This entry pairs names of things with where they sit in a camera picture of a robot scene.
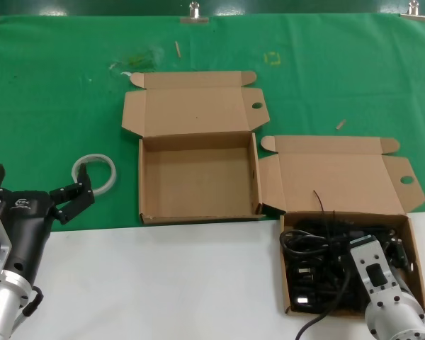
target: robot logo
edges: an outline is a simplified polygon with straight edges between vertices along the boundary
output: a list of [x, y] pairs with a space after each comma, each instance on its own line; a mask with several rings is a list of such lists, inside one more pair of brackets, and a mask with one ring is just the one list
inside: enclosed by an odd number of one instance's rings
[[30, 201], [26, 200], [25, 198], [19, 198], [15, 203], [14, 206], [11, 209], [16, 208], [23, 208], [23, 209], [30, 209]]

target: wire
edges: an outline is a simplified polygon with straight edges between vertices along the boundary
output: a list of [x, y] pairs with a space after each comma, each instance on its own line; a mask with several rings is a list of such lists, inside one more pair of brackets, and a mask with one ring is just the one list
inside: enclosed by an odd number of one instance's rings
[[36, 292], [35, 298], [22, 310], [22, 314], [26, 317], [30, 317], [36, 311], [44, 298], [41, 289], [34, 285], [33, 290]]
[[[331, 233], [329, 231], [329, 223], [327, 222], [326, 213], [325, 213], [324, 207], [323, 207], [323, 202], [321, 201], [321, 198], [319, 198], [317, 191], [313, 190], [313, 192], [318, 199], [319, 205], [321, 206], [321, 212], [322, 212], [322, 215], [323, 215], [323, 222], [324, 222], [324, 226], [326, 227], [327, 241], [329, 243], [329, 247], [332, 247], [331, 246]], [[335, 210], [334, 210], [334, 215], [332, 217], [333, 217], [332, 222], [334, 223], [335, 222]]]
[[347, 270], [345, 272], [345, 280], [343, 282], [343, 285], [340, 289], [340, 291], [337, 293], [334, 301], [330, 304], [330, 306], [320, 315], [318, 315], [318, 317], [315, 317], [312, 321], [309, 321], [307, 324], [305, 324], [299, 331], [299, 333], [297, 333], [296, 339], [295, 340], [299, 340], [300, 337], [302, 336], [302, 334], [311, 326], [313, 326], [314, 324], [316, 324], [317, 322], [320, 322], [321, 320], [323, 320], [327, 315], [329, 315], [331, 312], [333, 312], [337, 306], [340, 303], [340, 300], [343, 296], [343, 294], [345, 293], [346, 288], [348, 287], [349, 284], [349, 280], [351, 278], [351, 272], [350, 270]]
[[349, 238], [339, 235], [328, 239], [304, 230], [292, 229], [280, 234], [279, 240], [285, 254], [299, 259], [325, 254], [335, 246], [344, 247]]
[[86, 163], [91, 163], [91, 162], [105, 162], [109, 165], [110, 167], [110, 178], [109, 180], [106, 182], [106, 184], [104, 184], [103, 186], [101, 186], [99, 189], [94, 189], [93, 190], [93, 194], [96, 196], [99, 195], [103, 195], [104, 193], [106, 193], [107, 191], [109, 191], [110, 189], [112, 189], [113, 185], [116, 182], [116, 168], [115, 168], [115, 164], [113, 163], [112, 159], [110, 159], [109, 157], [107, 157], [104, 154], [87, 154], [86, 156], [83, 156], [82, 158], [78, 159], [73, 167], [72, 167], [72, 171], [71, 171], [71, 176], [72, 179], [74, 180], [75, 183], [77, 183], [77, 173], [79, 172], [79, 168], [82, 164], [86, 164]]

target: black cable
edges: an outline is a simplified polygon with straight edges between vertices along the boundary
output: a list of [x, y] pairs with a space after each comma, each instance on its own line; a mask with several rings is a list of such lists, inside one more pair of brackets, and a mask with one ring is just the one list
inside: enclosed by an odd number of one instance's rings
[[41, 291], [41, 289], [39, 289], [38, 287], [36, 287], [35, 285], [33, 286], [33, 290], [36, 292], [36, 296], [33, 299], [32, 302], [30, 302], [23, 310], [22, 310], [22, 314], [25, 317], [30, 317], [34, 311], [37, 310], [38, 306], [41, 304], [41, 302], [43, 301], [44, 295], [43, 292]]
[[347, 235], [339, 235], [328, 239], [304, 230], [292, 229], [281, 233], [279, 241], [286, 255], [301, 259], [325, 254], [334, 247], [346, 248], [350, 239]]
[[316, 324], [317, 322], [320, 322], [321, 320], [323, 320], [327, 315], [329, 315], [331, 312], [333, 312], [337, 306], [340, 303], [341, 297], [343, 296], [343, 294], [345, 293], [346, 288], [348, 287], [349, 284], [349, 280], [351, 278], [351, 272], [349, 270], [347, 270], [345, 272], [345, 281], [343, 282], [343, 285], [340, 289], [340, 291], [337, 293], [334, 301], [328, 306], [328, 308], [321, 313], [320, 315], [318, 315], [317, 317], [315, 317], [312, 321], [309, 321], [307, 324], [305, 324], [299, 331], [299, 333], [297, 333], [296, 339], [295, 340], [299, 340], [300, 337], [302, 336], [302, 334], [312, 325]]
[[331, 239], [331, 234], [330, 234], [330, 231], [329, 231], [329, 223], [327, 222], [326, 213], [325, 213], [324, 207], [323, 207], [323, 202], [321, 201], [321, 198], [319, 198], [317, 191], [313, 190], [313, 192], [318, 199], [319, 205], [321, 206], [321, 212], [322, 212], [322, 215], [323, 215], [324, 226], [326, 227], [326, 232], [327, 232], [327, 240], [329, 241]]

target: yellow stain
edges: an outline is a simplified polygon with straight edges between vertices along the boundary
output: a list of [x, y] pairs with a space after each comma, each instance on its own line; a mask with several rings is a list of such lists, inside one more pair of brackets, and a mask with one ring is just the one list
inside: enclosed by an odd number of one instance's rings
[[265, 64], [269, 64], [271, 66], [278, 66], [281, 64], [281, 55], [278, 52], [268, 52], [264, 54], [264, 62]]

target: box lid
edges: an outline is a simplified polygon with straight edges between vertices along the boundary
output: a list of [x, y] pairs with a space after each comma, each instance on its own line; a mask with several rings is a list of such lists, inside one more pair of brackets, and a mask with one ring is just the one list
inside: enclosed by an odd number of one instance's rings
[[123, 128], [142, 137], [252, 131], [269, 121], [255, 72], [134, 73]]
[[285, 213], [405, 214], [425, 202], [409, 160], [387, 156], [393, 138], [268, 136], [259, 160], [263, 204]]

